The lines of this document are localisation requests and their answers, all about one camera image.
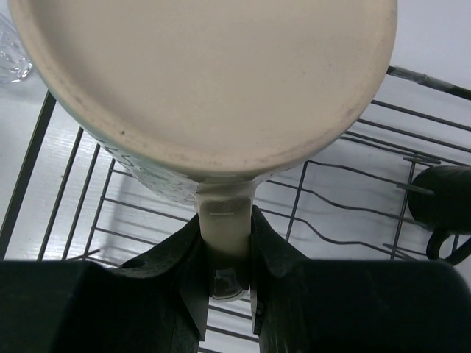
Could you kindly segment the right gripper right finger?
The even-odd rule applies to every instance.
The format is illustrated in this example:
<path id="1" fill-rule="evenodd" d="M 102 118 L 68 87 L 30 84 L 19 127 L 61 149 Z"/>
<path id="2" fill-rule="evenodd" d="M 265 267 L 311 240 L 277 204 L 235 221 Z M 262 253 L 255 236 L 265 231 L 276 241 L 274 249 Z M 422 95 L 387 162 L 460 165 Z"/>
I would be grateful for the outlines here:
<path id="1" fill-rule="evenodd" d="M 470 350 L 470 291 L 445 263 L 312 260 L 254 208 L 251 277 L 262 352 Z"/>

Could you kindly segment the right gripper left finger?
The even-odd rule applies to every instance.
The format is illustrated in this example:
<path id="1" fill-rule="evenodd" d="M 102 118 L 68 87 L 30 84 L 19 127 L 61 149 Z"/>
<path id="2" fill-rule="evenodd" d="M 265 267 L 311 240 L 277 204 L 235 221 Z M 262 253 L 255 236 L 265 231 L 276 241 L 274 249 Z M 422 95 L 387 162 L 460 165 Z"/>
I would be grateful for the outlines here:
<path id="1" fill-rule="evenodd" d="M 199 220 L 118 268 L 1 263 L 3 352 L 196 352 L 208 289 Z"/>

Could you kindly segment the small clear glass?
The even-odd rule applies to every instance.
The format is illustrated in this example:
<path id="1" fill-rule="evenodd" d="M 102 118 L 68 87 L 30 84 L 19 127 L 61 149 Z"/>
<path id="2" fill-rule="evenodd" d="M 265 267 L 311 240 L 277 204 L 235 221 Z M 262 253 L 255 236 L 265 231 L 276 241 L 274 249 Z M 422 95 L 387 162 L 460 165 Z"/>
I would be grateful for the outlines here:
<path id="1" fill-rule="evenodd" d="M 236 272 L 233 268 L 214 270 L 210 289 L 212 290 L 212 298 L 218 302 L 239 300 L 247 292 L 237 280 Z"/>

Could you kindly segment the dark brown mug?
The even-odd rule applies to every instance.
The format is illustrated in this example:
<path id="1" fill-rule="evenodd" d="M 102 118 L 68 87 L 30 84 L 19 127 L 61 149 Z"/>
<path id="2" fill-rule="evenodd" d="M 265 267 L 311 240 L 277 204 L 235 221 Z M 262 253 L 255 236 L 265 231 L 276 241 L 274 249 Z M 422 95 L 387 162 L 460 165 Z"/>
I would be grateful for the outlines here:
<path id="1" fill-rule="evenodd" d="M 470 167 L 438 165 L 419 173 L 407 195 L 415 221 L 431 231 L 426 257 L 438 260 L 452 235 L 470 236 Z"/>

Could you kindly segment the cream floral mug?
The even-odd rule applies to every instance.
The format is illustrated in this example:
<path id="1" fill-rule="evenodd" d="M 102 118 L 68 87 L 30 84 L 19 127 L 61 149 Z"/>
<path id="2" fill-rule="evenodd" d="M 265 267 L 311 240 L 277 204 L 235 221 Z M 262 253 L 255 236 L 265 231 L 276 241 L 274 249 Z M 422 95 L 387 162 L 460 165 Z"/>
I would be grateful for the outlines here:
<path id="1" fill-rule="evenodd" d="M 249 256 L 259 183 L 374 98 L 395 1 L 10 1 L 64 109 L 142 184 L 194 203 L 219 261 Z"/>

